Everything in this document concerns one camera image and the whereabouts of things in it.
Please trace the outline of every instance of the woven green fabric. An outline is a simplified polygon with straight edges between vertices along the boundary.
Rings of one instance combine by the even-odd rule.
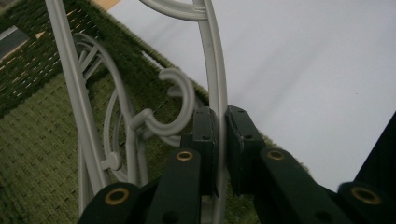
[[[173,120],[181,100],[166,95],[172,83],[157,78],[160,68],[142,52],[163,67],[173,65],[89,1],[64,3],[73,32],[95,36],[112,55],[135,109],[152,108],[158,120]],[[2,16],[30,40],[0,62],[0,223],[75,223],[77,130],[44,1],[22,0]],[[87,86],[101,133],[114,84],[101,68]],[[195,89],[207,102],[207,93]],[[158,138],[147,147],[150,178],[155,178],[172,148]],[[235,198],[229,190],[226,220],[257,223],[251,198]]]

